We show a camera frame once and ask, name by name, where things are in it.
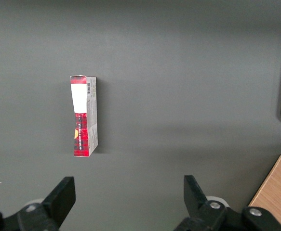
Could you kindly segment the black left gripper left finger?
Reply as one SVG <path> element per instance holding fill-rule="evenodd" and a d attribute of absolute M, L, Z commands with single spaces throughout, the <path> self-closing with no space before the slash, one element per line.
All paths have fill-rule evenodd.
<path fill-rule="evenodd" d="M 41 203 L 31 203 L 17 213 L 22 231 L 57 231 L 76 201 L 73 177 L 64 177 Z"/>

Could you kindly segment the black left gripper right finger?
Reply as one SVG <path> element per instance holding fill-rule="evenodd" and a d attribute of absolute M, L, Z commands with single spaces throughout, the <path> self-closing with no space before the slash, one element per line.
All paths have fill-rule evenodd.
<path fill-rule="evenodd" d="M 208 200 L 192 175 L 184 176 L 184 202 L 189 216 L 176 231 L 241 231 L 240 214 L 222 202 Z"/>

